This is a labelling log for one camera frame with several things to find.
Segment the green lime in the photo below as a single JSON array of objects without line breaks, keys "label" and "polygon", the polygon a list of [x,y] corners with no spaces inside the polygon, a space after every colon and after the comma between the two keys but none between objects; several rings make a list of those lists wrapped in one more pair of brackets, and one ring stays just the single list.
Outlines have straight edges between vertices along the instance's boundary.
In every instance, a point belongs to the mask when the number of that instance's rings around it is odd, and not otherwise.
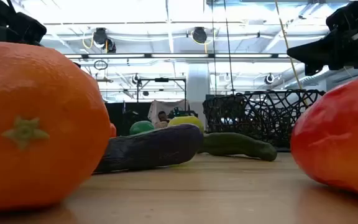
[{"label": "green lime", "polygon": [[129,129],[129,134],[139,134],[154,130],[155,127],[150,121],[137,121]]}]

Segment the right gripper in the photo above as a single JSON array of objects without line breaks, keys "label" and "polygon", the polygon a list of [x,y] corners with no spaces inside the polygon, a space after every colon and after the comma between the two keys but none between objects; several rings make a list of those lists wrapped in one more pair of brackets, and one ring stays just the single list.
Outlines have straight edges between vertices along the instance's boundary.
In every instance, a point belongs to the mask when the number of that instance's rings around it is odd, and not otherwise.
[{"label": "right gripper", "polygon": [[324,66],[329,70],[358,68],[358,1],[337,9],[326,19],[330,33],[315,42],[290,47],[287,55],[305,65],[305,75],[313,76]]}]

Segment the orange fruit green stem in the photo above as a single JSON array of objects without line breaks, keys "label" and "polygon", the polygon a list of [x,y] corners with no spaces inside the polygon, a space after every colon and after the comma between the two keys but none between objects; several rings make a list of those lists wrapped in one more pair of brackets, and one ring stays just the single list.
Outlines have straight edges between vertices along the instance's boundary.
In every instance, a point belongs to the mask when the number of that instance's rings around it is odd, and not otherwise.
[{"label": "orange fruit green stem", "polygon": [[95,170],[110,133],[92,76],[54,49],[0,42],[0,210],[61,202]]}]

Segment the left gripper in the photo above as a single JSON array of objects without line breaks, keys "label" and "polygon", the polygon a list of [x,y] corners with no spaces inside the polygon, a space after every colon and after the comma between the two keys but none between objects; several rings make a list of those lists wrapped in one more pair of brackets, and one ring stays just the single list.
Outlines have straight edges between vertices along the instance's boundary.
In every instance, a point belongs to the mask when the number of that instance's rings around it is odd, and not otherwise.
[{"label": "left gripper", "polygon": [[0,0],[0,42],[41,45],[47,28],[33,17],[15,10],[13,0]]}]

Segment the white draped cloth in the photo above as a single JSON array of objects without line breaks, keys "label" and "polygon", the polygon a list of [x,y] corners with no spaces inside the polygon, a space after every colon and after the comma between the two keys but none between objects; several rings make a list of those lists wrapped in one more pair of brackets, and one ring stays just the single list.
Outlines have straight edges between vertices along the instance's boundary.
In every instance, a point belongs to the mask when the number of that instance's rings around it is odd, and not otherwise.
[{"label": "white draped cloth", "polygon": [[152,122],[152,124],[156,124],[160,121],[158,118],[159,112],[164,111],[166,114],[170,114],[170,112],[175,108],[184,111],[186,106],[188,106],[188,100],[169,102],[154,100],[151,102],[149,108],[148,119]]}]

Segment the silver ventilation duct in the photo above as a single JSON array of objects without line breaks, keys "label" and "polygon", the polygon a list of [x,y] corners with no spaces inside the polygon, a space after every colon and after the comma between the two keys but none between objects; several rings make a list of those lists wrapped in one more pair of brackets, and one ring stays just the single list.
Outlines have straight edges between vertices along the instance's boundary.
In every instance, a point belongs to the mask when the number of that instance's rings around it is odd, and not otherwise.
[{"label": "silver ventilation duct", "polygon": [[[301,87],[310,85],[314,82],[318,82],[324,78],[325,74],[328,72],[328,66],[324,66],[317,74],[313,76],[304,76],[299,79]],[[291,82],[284,86],[285,89],[299,88],[297,81]]]}]

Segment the black background rig frame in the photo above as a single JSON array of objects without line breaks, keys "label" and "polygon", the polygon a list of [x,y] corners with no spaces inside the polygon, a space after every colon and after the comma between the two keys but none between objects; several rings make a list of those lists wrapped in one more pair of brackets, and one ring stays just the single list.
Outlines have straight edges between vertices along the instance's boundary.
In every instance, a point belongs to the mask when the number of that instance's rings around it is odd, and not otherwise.
[{"label": "black background rig frame", "polygon": [[139,102],[139,92],[140,92],[140,88],[139,88],[139,82],[141,81],[146,81],[147,83],[150,81],[153,82],[159,82],[159,83],[165,83],[165,82],[177,82],[177,81],[182,81],[184,83],[184,101],[187,101],[187,83],[186,83],[186,78],[138,78],[136,80],[136,102]]}]

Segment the long ceiling light strip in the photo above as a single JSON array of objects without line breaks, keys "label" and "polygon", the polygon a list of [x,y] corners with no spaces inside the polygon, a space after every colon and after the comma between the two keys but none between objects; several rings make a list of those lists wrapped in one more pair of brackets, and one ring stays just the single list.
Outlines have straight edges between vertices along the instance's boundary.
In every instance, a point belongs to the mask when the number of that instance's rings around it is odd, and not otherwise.
[{"label": "long ceiling light strip", "polygon": [[88,58],[289,58],[287,54],[65,54],[70,59]]}]

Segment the dark green cucumber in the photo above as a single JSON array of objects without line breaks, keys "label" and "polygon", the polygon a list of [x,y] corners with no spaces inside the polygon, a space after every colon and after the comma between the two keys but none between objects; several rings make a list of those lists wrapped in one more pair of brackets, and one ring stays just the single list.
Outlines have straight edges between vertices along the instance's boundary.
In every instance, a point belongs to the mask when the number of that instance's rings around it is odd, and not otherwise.
[{"label": "dark green cucumber", "polygon": [[270,143],[239,133],[205,134],[203,145],[198,153],[208,153],[213,156],[243,154],[263,161],[274,161],[277,158],[277,150]]}]

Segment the red yellow peach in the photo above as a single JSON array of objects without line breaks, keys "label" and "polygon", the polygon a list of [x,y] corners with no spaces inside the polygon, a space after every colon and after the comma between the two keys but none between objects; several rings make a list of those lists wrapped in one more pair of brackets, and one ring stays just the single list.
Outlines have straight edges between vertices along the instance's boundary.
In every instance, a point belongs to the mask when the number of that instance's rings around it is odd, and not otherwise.
[{"label": "red yellow peach", "polygon": [[358,79],[329,90],[297,119],[290,150],[311,179],[358,193]]}]

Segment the yellow green apple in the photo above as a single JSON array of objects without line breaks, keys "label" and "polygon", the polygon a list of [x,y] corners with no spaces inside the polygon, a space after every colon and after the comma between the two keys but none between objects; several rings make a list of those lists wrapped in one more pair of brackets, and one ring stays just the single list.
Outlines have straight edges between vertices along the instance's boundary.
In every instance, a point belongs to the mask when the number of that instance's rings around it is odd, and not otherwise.
[{"label": "yellow green apple", "polygon": [[180,124],[194,124],[199,127],[200,131],[204,133],[204,125],[196,116],[179,116],[174,117],[168,122],[168,126],[176,126]]}]

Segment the purple eggplant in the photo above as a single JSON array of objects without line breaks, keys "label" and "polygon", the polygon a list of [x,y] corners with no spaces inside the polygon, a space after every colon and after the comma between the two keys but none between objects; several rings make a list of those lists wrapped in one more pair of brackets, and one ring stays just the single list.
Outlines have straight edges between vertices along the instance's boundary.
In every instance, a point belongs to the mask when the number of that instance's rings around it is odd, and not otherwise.
[{"label": "purple eggplant", "polygon": [[146,170],[182,164],[201,149],[203,138],[203,133],[194,124],[111,138],[94,172]]}]

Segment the black partition panel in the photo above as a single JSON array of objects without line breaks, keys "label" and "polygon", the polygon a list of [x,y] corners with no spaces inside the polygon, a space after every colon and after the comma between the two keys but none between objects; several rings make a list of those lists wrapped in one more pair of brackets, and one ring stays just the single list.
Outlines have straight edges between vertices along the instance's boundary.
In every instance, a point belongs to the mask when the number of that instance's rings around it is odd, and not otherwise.
[{"label": "black partition panel", "polygon": [[151,103],[105,103],[110,122],[117,130],[118,136],[129,135],[130,127],[137,121],[149,120],[148,114]]}]

